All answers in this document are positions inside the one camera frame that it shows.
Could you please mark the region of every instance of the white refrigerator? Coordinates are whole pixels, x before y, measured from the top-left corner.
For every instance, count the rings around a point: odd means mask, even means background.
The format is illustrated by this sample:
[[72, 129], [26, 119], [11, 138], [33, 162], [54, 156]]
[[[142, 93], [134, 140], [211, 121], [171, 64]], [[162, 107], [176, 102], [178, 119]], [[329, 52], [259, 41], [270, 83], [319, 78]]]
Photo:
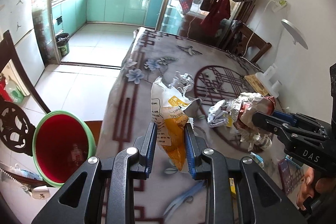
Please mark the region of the white refrigerator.
[[[0, 0], [0, 39], [9, 30], [19, 59], [33, 85], [44, 70], [44, 64], [38, 49], [32, 18], [32, 0]], [[20, 87], [24, 95], [29, 95], [13, 63], [3, 71]]]

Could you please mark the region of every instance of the red cloth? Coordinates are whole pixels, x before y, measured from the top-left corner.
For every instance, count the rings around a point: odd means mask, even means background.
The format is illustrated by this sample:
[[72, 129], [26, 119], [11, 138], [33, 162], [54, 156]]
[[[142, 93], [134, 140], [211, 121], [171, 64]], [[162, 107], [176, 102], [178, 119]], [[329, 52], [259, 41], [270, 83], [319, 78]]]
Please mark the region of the red cloth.
[[218, 0], [206, 18], [201, 22], [201, 26], [206, 34], [215, 36], [217, 30], [219, 29], [220, 22], [224, 18], [229, 19], [230, 16], [230, 0]]

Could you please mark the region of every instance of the bird print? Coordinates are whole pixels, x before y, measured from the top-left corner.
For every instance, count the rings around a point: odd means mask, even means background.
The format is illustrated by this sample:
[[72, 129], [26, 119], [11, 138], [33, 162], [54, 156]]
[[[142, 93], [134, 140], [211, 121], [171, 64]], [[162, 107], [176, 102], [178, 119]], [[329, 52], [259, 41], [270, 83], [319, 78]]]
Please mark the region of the bird print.
[[197, 55], [197, 54], [202, 54], [201, 52], [198, 52], [198, 51], [196, 51], [196, 50], [193, 50], [193, 47], [192, 47], [192, 46], [189, 46], [189, 47], [187, 47], [187, 48], [178, 46], [178, 48], [181, 49], [182, 51], [185, 51], [185, 52], [189, 53], [191, 56], [193, 56], [193, 55]]
[[18, 3], [17, 3], [16, 5], [18, 5], [19, 3], [22, 3], [22, 4], [23, 4], [22, 0], [19, 0]]

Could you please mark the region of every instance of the human hand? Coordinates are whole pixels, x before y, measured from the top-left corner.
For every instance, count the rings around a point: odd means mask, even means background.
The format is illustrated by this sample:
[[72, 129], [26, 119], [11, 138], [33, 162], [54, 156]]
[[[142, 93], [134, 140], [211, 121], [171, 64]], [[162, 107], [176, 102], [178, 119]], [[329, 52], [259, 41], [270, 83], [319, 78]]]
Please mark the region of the human hand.
[[[314, 169], [309, 167], [307, 172], [304, 175], [304, 181], [301, 184], [300, 191], [297, 195], [296, 205], [303, 211], [306, 208], [303, 206], [303, 202], [308, 197], [314, 197], [314, 189], [312, 187], [312, 183], [314, 181]], [[315, 185], [315, 190], [320, 193], [329, 193], [336, 186], [336, 178], [321, 178]]]

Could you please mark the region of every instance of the dining table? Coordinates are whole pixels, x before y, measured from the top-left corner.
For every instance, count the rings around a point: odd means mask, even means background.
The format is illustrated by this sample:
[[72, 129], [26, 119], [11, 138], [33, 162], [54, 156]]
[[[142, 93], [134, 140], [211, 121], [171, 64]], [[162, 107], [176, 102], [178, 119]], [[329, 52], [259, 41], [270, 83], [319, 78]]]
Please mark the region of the dining table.
[[[255, 92], [244, 76], [258, 71], [229, 52], [177, 35], [139, 28], [110, 91], [96, 155], [106, 159], [131, 147], [152, 121], [153, 82], [162, 77], [162, 82], [169, 86], [175, 75], [187, 73], [194, 83], [185, 95], [200, 99], [185, 110], [194, 119], [195, 135], [226, 157], [241, 159], [250, 152], [258, 154], [263, 158], [264, 171], [282, 188], [278, 163], [286, 155], [284, 145], [275, 135], [269, 133], [272, 146], [265, 151], [257, 146], [249, 151], [249, 143], [241, 142], [237, 131], [226, 126], [211, 128], [207, 124], [209, 108], [215, 103], [236, 99], [242, 92]], [[276, 109], [281, 110], [279, 100]], [[295, 203], [303, 170], [293, 170], [293, 191], [288, 197]], [[156, 145], [149, 179], [134, 180], [136, 223], [204, 223], [206, 195], [205, 183], [180, 172]]]

